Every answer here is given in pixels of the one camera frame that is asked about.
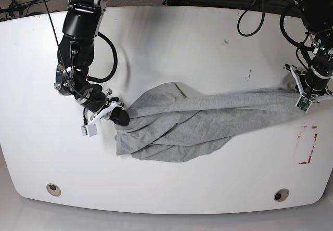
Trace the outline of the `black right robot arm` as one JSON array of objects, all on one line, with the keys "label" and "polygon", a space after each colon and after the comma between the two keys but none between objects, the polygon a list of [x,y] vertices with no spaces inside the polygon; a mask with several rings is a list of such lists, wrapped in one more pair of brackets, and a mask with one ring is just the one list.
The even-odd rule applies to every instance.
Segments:
[{"label": "black right robot arm", "polygon": [[[84,111],[100,113],[113,102],[117,106],[105,118],[115,124],[127,126],[130,118],[117,97],[103,93],[101,83],[116,73],[118,55],[111,40],[99,32],[107,0],[68,0],[68,11],[63,24],[63,37],[58,44],[58,65],[54,87],[64,96],[73,96]],[[102,38],[111,48],[113,66],[104,78],[88,75],[94,59],[94,38]]]}]

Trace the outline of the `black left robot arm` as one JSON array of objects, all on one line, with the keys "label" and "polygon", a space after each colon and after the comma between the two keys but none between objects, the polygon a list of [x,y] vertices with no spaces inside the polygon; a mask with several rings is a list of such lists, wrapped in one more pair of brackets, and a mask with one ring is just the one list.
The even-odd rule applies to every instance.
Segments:
[{"label": "black left robot arm", "polygon": [[326,93],[332,76],[332,0],[294,0],[302,22],[312,36],[310,58],[303,44],[298,45],[308,64],[305,77],[301,79],[305,96]]}]

